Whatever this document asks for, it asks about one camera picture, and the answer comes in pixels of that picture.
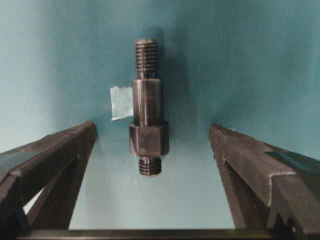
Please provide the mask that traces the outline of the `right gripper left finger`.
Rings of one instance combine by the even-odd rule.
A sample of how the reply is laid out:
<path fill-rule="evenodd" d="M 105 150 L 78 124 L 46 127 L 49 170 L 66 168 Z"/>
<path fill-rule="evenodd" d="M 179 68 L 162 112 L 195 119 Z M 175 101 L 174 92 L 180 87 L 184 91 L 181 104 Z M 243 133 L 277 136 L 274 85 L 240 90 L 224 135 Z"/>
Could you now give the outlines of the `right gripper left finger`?
<path fill-rule="evenodd" d="M 1 153 L 1 230 L 68 229 L 96 137 L 88 120 Z"/>

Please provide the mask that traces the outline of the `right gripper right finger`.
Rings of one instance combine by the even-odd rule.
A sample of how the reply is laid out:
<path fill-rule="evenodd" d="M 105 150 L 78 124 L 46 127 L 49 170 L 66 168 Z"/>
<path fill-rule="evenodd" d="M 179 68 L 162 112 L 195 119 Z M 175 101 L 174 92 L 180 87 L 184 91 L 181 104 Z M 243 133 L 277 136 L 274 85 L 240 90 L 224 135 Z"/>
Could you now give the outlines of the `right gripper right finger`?
<path fill-rule="evenodd" d="M 209 129 L 237 229 L 320 233 L 320 162 L 213 124 Z"/>

